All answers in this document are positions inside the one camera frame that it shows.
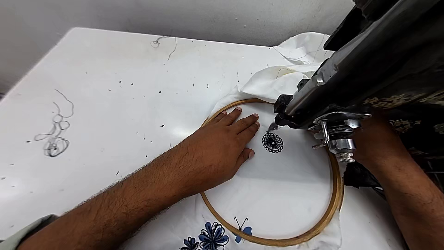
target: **finger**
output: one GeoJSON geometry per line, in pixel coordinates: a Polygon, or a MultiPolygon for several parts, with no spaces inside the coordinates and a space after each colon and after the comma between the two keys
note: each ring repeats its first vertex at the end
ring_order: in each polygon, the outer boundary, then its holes
{"type": "Polygon", "coordinates": [[[243,119],[238,120],[237,122],[233,123],[230,127],[233,128],[233,130],[239,134],[240,132],[244,131],[246,128],[250,127],[258,119],[259,119],[258,114],[252,114],[243,119]]]}
{"type": "Polygon", "coordinates": [[[233,111],[231,111],[224,118],[222,118],[220,122],[218,122],[218,124],[222,126],[229,126],[233,124],[233,122],[239,117],[239,115],[241,115],[241,112],[242,112],[241,107],[233,109],[233,111]]]}
{"type": "Polygon", "coordinates": [[[252,149],[244,149],[242,153],[239,155],[236,164],[234,165],[235,170],[237,171],[241,167],[242,163],[253,157],[253,155],[254,151],[252,149]]]}
{"type": "Polygon", "coordinates": [[[226,111],[222,111],[218,116],[216,116],[212,121],[210,121],[208,124],[214,124],[218,123],[222,118],[226,116],[226,111]]]}
{"type": "Polygon", "coordinates": [[[253,139],[256,132],[259,130],[259,122],[255,121],[250,127],[238,134],[239,141],[247,144],[251,139],[253,139]]]}

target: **sleeve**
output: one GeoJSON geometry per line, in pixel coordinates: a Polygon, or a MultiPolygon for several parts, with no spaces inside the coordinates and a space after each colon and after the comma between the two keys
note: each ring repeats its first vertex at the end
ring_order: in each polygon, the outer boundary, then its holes
{"type": "Polygon", "coordinates": [[[51,222],[55,221],[57,218],[57,215],[51,214],[36,220],[28,226],[22,228],[11,237],[7,238],[5,241],[1,242],[0,250],[16,250],[22,241],[51,224],[51,222]]]}

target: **hairy forearm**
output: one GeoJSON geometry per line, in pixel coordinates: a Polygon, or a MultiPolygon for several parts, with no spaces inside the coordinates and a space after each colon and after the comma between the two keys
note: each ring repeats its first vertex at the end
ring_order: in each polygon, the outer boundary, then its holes
{"type": "Polygon", "coordinates": [[[444,195],[408,155],[366,164],[411,250],[444,249],[444,195]]]}
{"type": "Polygon", "coordinates": [[[25,240],[19,250],[118,248],[145,222],[186,196],[169,173],[180,158],[164,153],[25,240]]]}

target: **gray wall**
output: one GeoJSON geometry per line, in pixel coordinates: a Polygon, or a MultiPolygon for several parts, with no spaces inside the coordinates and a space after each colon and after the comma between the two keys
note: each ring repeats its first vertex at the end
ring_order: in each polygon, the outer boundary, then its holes
{"type": "Polygon", "coordinates": [[[72,27],[276,45],[331,34],[351,0],[0,0],[0,92],[72,27]]]}

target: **right hand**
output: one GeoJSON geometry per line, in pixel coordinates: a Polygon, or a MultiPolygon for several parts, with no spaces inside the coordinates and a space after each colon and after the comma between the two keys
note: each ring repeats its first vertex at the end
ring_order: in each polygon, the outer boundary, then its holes
{"type": "Polygon", "coordinates": [[[399,136],[381,117],[363,120],[362,128],[356,130],[353,140],[355,159],[366,168],[391,160],[410,159],[399,136]]]}

